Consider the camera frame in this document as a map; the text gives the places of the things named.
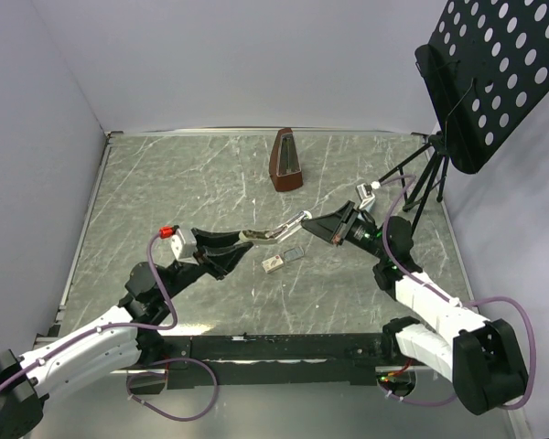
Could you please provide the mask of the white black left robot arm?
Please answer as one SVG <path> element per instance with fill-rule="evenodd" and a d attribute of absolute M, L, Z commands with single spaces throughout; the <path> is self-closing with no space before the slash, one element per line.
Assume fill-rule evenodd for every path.
<path fill-rule="evenodd" d="M 112 371 L 172 363 L 162 335 L 178 324 L 174 297 L 204 275 L 224 279 L 252 247 L 238 231 L 160 229 L 117 305 L 41 348 L 0 353 L 0 438 L 25 436 L 43 419 L 48 400 Z"/>

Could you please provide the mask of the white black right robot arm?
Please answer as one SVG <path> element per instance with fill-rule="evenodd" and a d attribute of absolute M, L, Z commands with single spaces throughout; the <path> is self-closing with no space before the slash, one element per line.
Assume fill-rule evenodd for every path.
<path fill-rule="evenodd" d="M 409 220 L 378 225 L 349 201 L 302 228 L 333 245 L 349 242 L 373 255 L 378 287 L 414 312 L 383 326 L 382 356 L 392 364 L 417 360 L 449 380 L 462 405 L 479 415 L 526 395 L 529 374 L 512 326 L 490 320 L 438 287 L 414 262 Z"/>

